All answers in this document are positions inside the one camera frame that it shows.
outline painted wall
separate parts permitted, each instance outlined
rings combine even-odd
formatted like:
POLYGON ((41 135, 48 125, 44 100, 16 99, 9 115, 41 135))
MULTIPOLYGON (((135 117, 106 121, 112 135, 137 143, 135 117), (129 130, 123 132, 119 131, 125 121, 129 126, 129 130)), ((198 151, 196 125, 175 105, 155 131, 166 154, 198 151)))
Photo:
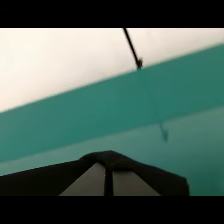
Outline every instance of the painted wall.
POLYGON ((223 195, 223 60, 218 44, 2 112, 0 174, 115 150, 223 195))

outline black cable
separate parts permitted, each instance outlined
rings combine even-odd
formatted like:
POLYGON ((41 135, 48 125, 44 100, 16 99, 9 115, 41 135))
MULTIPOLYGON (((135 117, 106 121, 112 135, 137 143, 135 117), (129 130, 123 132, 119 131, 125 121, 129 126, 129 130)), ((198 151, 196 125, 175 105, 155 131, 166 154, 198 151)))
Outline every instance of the black cable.
POLYGON ((129 44, 129 46, 130 46, 130 48, 131 48, 131 52, 132 52, 132 54, 133 54, 133 56, 134 56, 135 64, 136 64, 136 66, 137 66, 137 69, 141 69, 141 68, 142 68, 142 59, 139 59, 139 58, 137 57, 137 54, 136 54, 136 52, 135 52, 135 49, 134 49, 134 46, 133 46, 133 44, 132 44, 132 41, 131 41, 131 38, 130 38, 130 36, 129 36, 129 33, 128 33, 127 28, 123 28, 123 31, 124 31, 124 34, 125 34, 127 40, 128 40, 128 44, 129 44))

